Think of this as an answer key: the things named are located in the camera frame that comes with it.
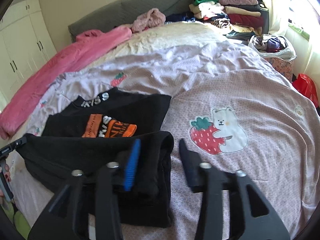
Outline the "person's left hand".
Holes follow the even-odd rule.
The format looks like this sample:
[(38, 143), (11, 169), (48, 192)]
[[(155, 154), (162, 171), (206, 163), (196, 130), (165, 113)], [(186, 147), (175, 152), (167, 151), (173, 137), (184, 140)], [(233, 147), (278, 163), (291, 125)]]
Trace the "person's left hand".
[(6, 162), (5, 160), (1, 161), (1, 191), (3, 193), (4, 198), (10, 202), (14, 195), (11, 191), (10, 184), (7, 181), (7, 178), (5, 177), (6, 172)]

